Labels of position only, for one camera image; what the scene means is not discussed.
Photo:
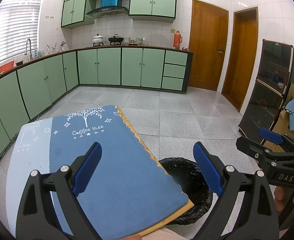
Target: countertop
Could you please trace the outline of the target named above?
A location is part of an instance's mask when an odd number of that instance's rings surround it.
[[[30,65],[32,63],[35,63],[35,62],[38,62],[38,61],[41,61],[41,60],[44,60],[44,59],[47,59],[47,58],[50,58],[50,57],[54,57],[54,56],[57,56],[57,55],[62,55],[62,54],[73,52],[73,51],[81,51],[81,50],[87,50],[87,49],[103,49],[103,48],[165,49],[165,50],[178,51],[178,52],[183,52],[183,53],[193,53],[192,51],[186,51],[186,50],[181,50],[181,49],[172,49],[172,48],[156,47],[156,46],[139,46],[139,45],[136,45],[136,46],[132,46],[132,45],[106,45],[106,46],[97,46],[97,47],[86,47],[86,48],[81,48],[81,49],[70,49],[70,50],[55,52],[53,54],[49,54],[49,55],[46,55],[44,57],[33,59],[33,60],[31,60],[29,62],[26,62],[26,63],[24,63],[24,64],[22,64],[20,66],[13,67],[9,71],[6,71],[6,72],[0,74],[0,79],[2,77],[4,77],[4,76],[16,71],[16,70],[19,70],[19,69],[25,67],[25,66],[28,66],[28,65]]]

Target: red thermos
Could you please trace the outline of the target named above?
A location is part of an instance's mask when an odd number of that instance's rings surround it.
[[[173,46],[176,48],[176,49],[180,49],[180,43],[182,43],[182,36],[180,34],[179,31],[177,31],[175,33],[175,36],[173,38]]]

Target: red basket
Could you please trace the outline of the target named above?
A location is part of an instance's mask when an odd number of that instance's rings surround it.
[[[0,67],[0,72],[5,72],[8,71],[10,69],[12,69],[14,67],[14,61],[11,61],[9,63],[6,63],[5,65]]]

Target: tiled floor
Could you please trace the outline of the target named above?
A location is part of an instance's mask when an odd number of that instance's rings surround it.
[[[241,172],[254,173],[258,166],[253,159],[236,148],[240,136],[239,112],[220,93],[188,88],[187,94],[174,94],[122,88],[78,87],[63,97],[39,119],[83,109],[115,104],[132,124],[147,147],[159,160],[184,157],[194,161],[192,148],[201,141],[207,150],[232,164]],[[8,227],[5,210],[5,184],[13,146],[0,161],[0,219]],[[239,194],[224,233],[232,230],[243,195]],[[213,205],[217,200],[214,194]],[[190,239],[199,230],[209,213],[188,226],[168,228]]]

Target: human hand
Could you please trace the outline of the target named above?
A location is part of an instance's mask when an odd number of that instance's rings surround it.
[[[283,202],[284,198],[285,198],[285,189],[282,187],[276,187],[276,189],[274,190],[274,203],[276,205],[276,209],[277,211],[282,211],[285,208],[285,203]]]

